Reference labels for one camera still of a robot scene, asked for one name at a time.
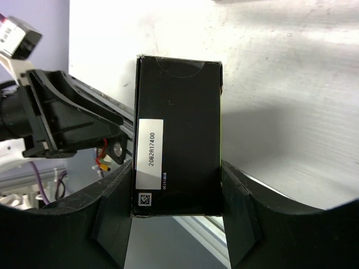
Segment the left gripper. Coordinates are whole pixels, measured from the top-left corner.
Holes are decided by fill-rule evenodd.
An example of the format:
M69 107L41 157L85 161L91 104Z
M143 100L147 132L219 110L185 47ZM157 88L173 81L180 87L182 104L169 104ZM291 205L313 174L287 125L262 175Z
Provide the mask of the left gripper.
M123 118L77 89L62 71L33 69L21 74L19 96L31 127L23 156L62 159L93 147L123 143Z

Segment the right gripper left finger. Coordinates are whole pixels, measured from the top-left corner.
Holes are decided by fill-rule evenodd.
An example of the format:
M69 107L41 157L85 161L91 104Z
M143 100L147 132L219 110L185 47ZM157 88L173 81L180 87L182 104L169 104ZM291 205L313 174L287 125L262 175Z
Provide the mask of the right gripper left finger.
M1 267L124 268L131 166L41 209L1 206Z

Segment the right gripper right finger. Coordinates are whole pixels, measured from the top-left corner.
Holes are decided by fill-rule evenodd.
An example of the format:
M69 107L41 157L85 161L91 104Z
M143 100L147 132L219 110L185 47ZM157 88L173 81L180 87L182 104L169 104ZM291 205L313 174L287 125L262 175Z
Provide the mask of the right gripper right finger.
M358 200L322 210L222 162L223 222L232 268L357 268Z

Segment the green black razor box front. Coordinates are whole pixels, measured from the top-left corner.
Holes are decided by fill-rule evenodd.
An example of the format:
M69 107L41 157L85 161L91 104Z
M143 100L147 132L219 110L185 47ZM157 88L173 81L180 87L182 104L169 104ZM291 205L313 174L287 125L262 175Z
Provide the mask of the green black razor box front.
M133 216L220 215L222 87L220 62L137 58Z

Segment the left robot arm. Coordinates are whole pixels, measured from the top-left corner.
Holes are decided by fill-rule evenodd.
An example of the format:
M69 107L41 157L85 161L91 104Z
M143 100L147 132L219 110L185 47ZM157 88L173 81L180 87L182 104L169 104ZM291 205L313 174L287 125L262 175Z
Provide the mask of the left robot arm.
M99 148L123 164L127 136L119 112L63 71L34 69L21 78L28 84L1 96L1 141L22 138L25 158L63 159Z

